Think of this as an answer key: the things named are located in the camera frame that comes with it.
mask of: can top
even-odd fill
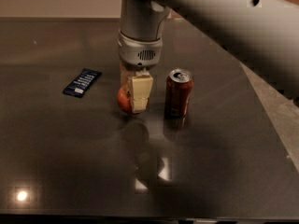
[[[175,69],[169,73],[169,77],[177,83],[187,83],[192,79],[190,71],[183,69]]]

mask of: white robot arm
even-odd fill
[[[287,98],[299,96],[298,6],[282,0],[139,1],[174,9]]]

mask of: soda can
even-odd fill
[[[192,74],[184,69],[175,69],[166,80],[165,114],[173,118],[185,117],[192,91]]]

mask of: beige floor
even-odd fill
[[[299,172],[299,107],[242,66]]]

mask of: black table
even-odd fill
[[[299,175],[239,62],[169,20],[149,107],[129,117],[116,102],[118,29],[0,23],[0,220],[299,220]],[[82,99],[62,94],[84,67],[103,75]],[[185,119],[166,119],[176,67],[193,73],[191,103]]]

